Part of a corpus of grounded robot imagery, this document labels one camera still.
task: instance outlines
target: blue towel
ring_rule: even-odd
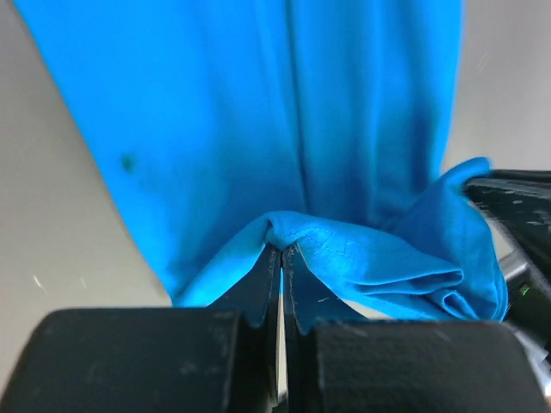
[[[266,243],[392,317],[501,319],[506,288],[439,177],[458,0],[15,0],[135,243],[208,305]]]

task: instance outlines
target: white speck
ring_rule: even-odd
[[[434,330],[434,333],[439,336],[440,338],[442,338],[445,342],[451,342],[451,338],[449,338],[449,336],[444,333],[443,331],[440,331],[440,330]]]
[[[38,288],[41,289],[44,292],[44,294],[48,294],[48,291],[46,291],[44,286],[42,284],[40,284],[40,281],[38,280],[36,275],[33,275],[33,280],[34,280],[34,283],[38,286]]]
[[[543,224],[548,226],[548,231],[551,232],[551,215],[546,211],[534,211],[540,218],[542,218]]]
[[[476,68],[478,69],[479,73],[482,73],[487,63],[488,63],[488,51],[484,52],[484,54],[479,60],[479,63],[476,65]]]

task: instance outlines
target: dark stain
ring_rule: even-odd
[[[128,173],[132,174],[136,168],[136,159],[133,154],[125,153],[121,156],[122,168]]]

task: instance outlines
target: blue cloth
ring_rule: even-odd
[[[501,319],[461,185],[438,178],[457,0],[15,0],[135,243],[208,305],[267,242],[393,317]]]

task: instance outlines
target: blue fabric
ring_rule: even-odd
[[[501,319],[483,218],[438,178],[457,0],[15,0],[135,243],[208,305],[267,242],[393,317]]]

